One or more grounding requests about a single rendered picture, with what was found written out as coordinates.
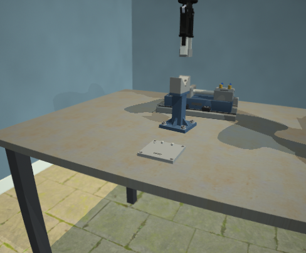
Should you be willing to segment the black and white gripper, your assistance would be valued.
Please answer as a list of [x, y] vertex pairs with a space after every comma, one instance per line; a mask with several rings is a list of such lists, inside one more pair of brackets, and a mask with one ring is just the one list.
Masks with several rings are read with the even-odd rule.
[[[193, 4], [198, 0], [178, 0], [183, 7], [180, 7], [180, 32], [181, 47], [180, 54], [187, 54], [187, 49], [191, 49], [193, 36], [194, 9]], [[188, 11], [187, 11], [188, 10]], [[187, 46], [188, 45], [188, 46]]]

